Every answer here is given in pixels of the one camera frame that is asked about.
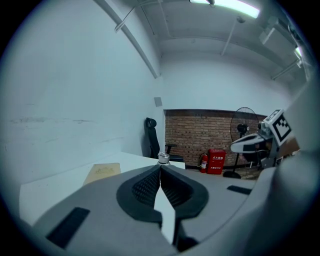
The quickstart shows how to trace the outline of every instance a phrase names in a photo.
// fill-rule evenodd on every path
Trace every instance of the red brick wall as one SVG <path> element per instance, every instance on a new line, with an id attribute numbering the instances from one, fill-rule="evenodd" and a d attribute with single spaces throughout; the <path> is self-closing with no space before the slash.
<path id="1" fill-rule="evenodd" d="M 233 115 L 233 111 L 221 110 L 166 110 L 165 142 L 178 145 L 170 153 L 183 156 L 186 165 L 198 166 L 201 153 L 221 149 L 226 151 L 224 165 L 233 166 L 237 156 L 230 151 Z M 265 117 L 258 115 L 260 121 Z M 239 158 L 238 165 L 244 163 Z"/>

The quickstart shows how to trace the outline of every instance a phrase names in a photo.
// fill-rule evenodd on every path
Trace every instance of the office chair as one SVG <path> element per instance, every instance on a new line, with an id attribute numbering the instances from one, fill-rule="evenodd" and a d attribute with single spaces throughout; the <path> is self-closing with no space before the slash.
<path id="1" fill-rule="evenodd" d="M 148 134 L 148 138 L 150 141 L 150 148 L 151 148 L 151 155 L 150 158 L 158 159 L 158 154 L 160 151 L 160 146 L 157 138 L 157 131 L 156 131 L 156 126 L 157 122 L 156 120 L 152 118 L 146 118 L 144 121 L 144 126 L 146 128 L 146 132 Z M 166 144 L 165 145 L 167 148 L 167 153 L 170 154 L 170 150 L 172 147 L 177 147 L 177 144 Z M 182 162 L 184 163 L 184 158 L 181 155 L 177 154 L 170 154 L 170 160 L 175 161 L 175 162 Z"/>

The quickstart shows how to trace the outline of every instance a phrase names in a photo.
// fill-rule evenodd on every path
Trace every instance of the white table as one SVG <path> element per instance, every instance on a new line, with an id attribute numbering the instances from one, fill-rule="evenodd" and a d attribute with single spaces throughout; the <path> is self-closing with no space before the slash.
<path id="1" fill-rule="evenodd" d="M 82 187 L 94 164 L 120 163 L 121 173 L 124 173 L 137 168 L 156 165 L 157 162 L 157 159 L 119 152 L 97 162 L 23 184 L 20 187 L 19 196 L 20 218 L 33 226 L 47 210 Z M 186 168 L 184 162 L 171 161 L 170 163 L 182 169 Z M 174 221 L 175 211 L 161 188 L 156 195 L 154 209 L 162 213 L 162 233 L 170 240 L 173 234 L 172 221 Z"/>

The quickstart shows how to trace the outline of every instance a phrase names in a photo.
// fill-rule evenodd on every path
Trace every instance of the black rubber pad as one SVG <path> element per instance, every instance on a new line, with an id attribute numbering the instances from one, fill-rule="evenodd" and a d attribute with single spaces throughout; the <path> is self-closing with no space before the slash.
<path id="1" fill-rule="evenodd" d="M 250 195 L 252 191 L 252 189 L 240 187 L 240 186 L 234 186 L 234 185 L 228 186 L 227 190 L 231 190 L 231 191 L 238 192 L 245 195 Z"/>
<path id="2" fill-rule="evenodd" d="M 65 249 L 89 212 L 88 209 L 74 208 L 46 238 Z"/>

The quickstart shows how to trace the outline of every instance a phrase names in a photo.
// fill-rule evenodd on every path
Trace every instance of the white robot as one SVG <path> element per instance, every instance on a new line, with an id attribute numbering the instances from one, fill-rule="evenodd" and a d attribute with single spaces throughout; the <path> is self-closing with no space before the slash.
<path id="1" fill-rule="evenodd" d="M 274 167 L 279 148 L 292 135 L 292 129 L 284 117 L 284 110 L 276 109 L 259 123 L 257 133 L 235 140 L 230 149 L 242 153 L 249 162 L 261 161 L 263 168 Z"/>

